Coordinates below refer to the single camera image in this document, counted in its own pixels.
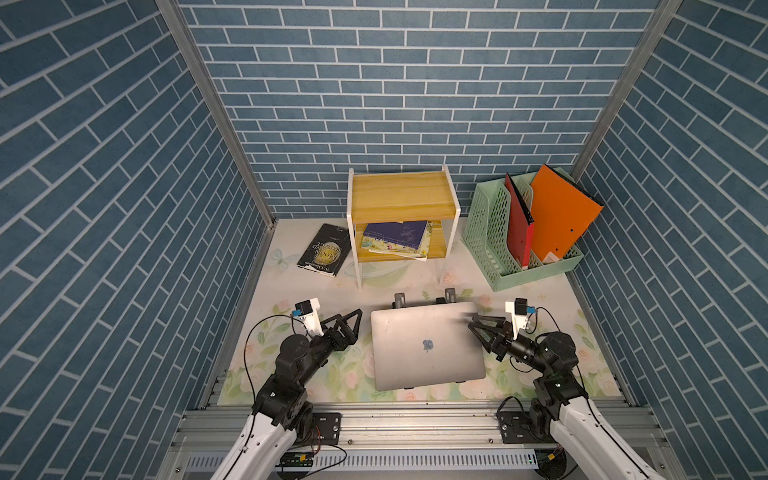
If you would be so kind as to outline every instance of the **robotic arm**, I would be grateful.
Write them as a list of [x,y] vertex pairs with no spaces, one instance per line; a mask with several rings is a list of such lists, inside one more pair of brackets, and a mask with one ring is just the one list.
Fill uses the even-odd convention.
[[518,336],[517,331],[513,331],[515,324],[504,317],[490,316],[474,316],[469,329],[488,353],[496,354],[498,361],[509,354],[541,372],[541,377],[533,382],[536,398],[528,410],[533,433],[551,435],[571,454],[587,477],[591,480],[663,480],[605,421],[576,380],[572,370],[578,364],[578,357],[571,336],[550,332],[529,339]]
[[[315,303],[297,303],[299,319],[317,320]],[[356,317],[354,326],[349,319]],[[259,390],[253,410],[235,445],[219,465],[213,480],[261,480],[272,471],[296,439],[307,439],[312,427],[312,403],[304,386],[328,363],[332,352],[341,352],[357,341],[362,311],[335,315],[319,322],[321,333],[308,339],[291,335],[280,345],[275,373]]]
[[[514,307],[520,311],[514,310],[513,318],[522,316],[516,322],[474,316],[468,326],[498,361],[509,354],[541,372],[534,380],[536,399],[528,410],[534,435],[550,435],[591,480],[664,480],[605,421],[576,380],[572,369],[578,357],[568,334],[543,333],[535,339],[518,335],[526,303],[523,299],[515,301]],[[309,300],[298,303],[294,316],[316,326],[313,307],[318,306]],[[353,317],[354,327],[350,328],[348,321]],[[275,373],[258,392],[246,425],[214,473],[214,480],[262,480],[296,439],[309,438],[312,403],[306,401],[304,386],[332,352],[343,351],[357,341],[361,318],[361,310],[335,315],[319,322],[321,333],[312,339],[292,335],[283,341]]]

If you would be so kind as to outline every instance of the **shelf board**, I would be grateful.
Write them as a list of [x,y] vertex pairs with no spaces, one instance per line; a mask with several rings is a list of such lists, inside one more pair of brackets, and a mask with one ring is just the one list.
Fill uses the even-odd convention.
[[451,220],[456,215],[445,172],[354,175],[355,225],[416,220]]
[[[362,232],[366,229],[365,224],[355,225],[355,248],[357,249],[357,260],[360,263],[365,262],[387,262],[393,260],[413,260],[406,257],[398,257],[397,255],[388,255],[386,253],[373,253],[367,249],[362,248]],[[445,235],[442,232],[442,223],[440,220],[432,221],[432,240],[429,244],[429,252],[427,253],[427,259],[433,258],[445,258],[445,252],[448,247],[445,245]]]

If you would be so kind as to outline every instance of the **laptop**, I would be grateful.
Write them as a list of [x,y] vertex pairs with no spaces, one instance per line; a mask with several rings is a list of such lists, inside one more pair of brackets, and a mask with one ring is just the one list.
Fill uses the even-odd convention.
[[476,313],[475,302],[371,312],[376,389],[485,378],[484,350],[467,327]]

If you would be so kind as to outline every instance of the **red folder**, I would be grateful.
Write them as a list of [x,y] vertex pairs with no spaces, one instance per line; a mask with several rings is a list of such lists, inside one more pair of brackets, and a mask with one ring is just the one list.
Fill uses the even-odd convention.
[[515,182],[509,177],[504,180],[504,185],[512,196],[509,207],[509,228],[507,229],[507,248],[512,257],[520,263],[523,270],[528,268],[531,258],[531,244],[533,243],[533,217],[525,205],[522,195],[515,186]]

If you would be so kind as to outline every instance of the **black book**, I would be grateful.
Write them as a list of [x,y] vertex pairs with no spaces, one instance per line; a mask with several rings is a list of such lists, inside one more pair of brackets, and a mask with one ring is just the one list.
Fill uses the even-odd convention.
[[325,276],[336,276],[351,249],[346,228],[324,223],[297,265]]

